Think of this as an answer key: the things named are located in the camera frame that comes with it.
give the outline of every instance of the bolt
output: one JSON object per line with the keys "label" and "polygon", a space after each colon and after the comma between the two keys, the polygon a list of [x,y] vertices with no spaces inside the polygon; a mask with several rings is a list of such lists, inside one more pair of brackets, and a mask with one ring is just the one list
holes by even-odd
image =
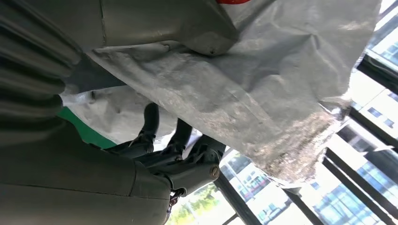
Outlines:
{"label": "bolt", "polygon": [[178,202],[177,198],[170,200],[170,206],[177,204],[177,202]]}
{"label": "bolt", "polygon": [[218,178],[218,176],[220,176],[220,169],[218,168],[218,166],[213,166],[210,169],[210,176],[213,178]]}

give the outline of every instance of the green foliage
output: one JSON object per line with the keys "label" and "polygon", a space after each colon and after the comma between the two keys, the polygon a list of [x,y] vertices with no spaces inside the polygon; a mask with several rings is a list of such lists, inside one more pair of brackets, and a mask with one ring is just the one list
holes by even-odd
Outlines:
{"label": "green foliage", "polygon": [[210,211],[214,206],[218,205],[212,194],[217,191],[217,187],[213,184],[204,186],[189,196],[190,201],[182,205],[178,210],[171,213],[171,217],[166,225],[190,225],[195,224],[195,217],[200,217]]}

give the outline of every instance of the green fabric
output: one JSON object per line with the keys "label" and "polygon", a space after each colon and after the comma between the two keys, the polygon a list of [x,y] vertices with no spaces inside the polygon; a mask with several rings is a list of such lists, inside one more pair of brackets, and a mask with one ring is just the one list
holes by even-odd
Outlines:
{"label": "green fabric", "polygon": [[102,135],[91,129],[89,126],[87,126],[85,123],[83,123],[67,107],[64,107],[63,110],[58,114],[58,116],[73,123],[84,142],[93,143],[104,149],[116,145],[111,140],[103,137]]}

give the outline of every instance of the dark gray metal part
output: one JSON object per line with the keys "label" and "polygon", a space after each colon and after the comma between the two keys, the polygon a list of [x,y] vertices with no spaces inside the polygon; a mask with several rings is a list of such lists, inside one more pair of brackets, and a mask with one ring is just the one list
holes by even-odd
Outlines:
{"label": "dark gray metal part", "polygon": [[183,150],[189,141],[191,131],[192,127],[189,124],[178,119],[176,131],[165,149],[139,156],[135,160],[141,162],[146,168],[163,166],[167,163],[182,160]]}
{"label": "dark gray metal part", "polygon": [[0,12],[0,146],[46,138],[81,53],[24,2],[1,1]]}
{"label": "dark gray metal part", "polygon": [[130,196],[159,199],[160,202],[163,202],[165,199],[167,199],[167,202],[169,202],[169,180],[160,176],[153,175],[139,162],[136,162],[136,166],[137,173],[135,177],[135,184],[131,190]]}
{"label": "dark gray metal part", "polygon": [[160,225],[169,200],[0,184],[2,225]]}
{"label": "dark gray metal part", "polygon": [[172,190],[183,189],[181,196],[187,196],[201,186],[218,179],[220,175],[218,165],[222,158],[221,150],[224,149],[224,144],[203,135],[186,159],[153,166],[149,170],[152,174],[167,177]]}
{"label": "dark gray metal part", "polygon": [[62,80],[67,86],[68,94],[126,85],[85,54],[82,54],[82,60],[72,74]]}
{"label": "dark gray metal part", "polygon": [[136,173],[136,165],[131,160],[110,155],[82,142],[70,123],[64,123],[63,128],[49,138],[3,147],[0,181],[129,195]]}
{"label": "dark gray metal part", "polygon": [[227,52],[238,32],[215,0],[26,0],[83,51],[179,41],[205,55]]}
{"label": "dark gray metal part", "polygon": [[111,154],[134,159],[139,156],[153,152],[153,141],[159,129],[159,107],[155,103],[150,103],[144,110],[144,126],[138,137],[111,148],[104,149]]}

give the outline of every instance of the white plastic sheet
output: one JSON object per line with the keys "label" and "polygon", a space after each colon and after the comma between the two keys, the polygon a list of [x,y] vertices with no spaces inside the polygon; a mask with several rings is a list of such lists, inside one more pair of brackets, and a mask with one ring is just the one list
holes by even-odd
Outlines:
{"label": "white plastic sheet", "polygon": [[375,26],[376,0],[251,0],[225,9],[241,32],[209,58],[175,42],[89,56],[202,133],[292,187],[314,175],[349,105],[349,75]]}
{"label": "white plastic sheet", "polygon": [[[61,96],[81,121],[117,144],[137,137],[144,125],[145,106],[152,102],[129,86]],[[82,99],[81,96],[90,96],[90,99]],[[157,143],[161,143],[162,138],[171,134],[177,125],[176,116],[163,108],[159,108],[159,113]]]}

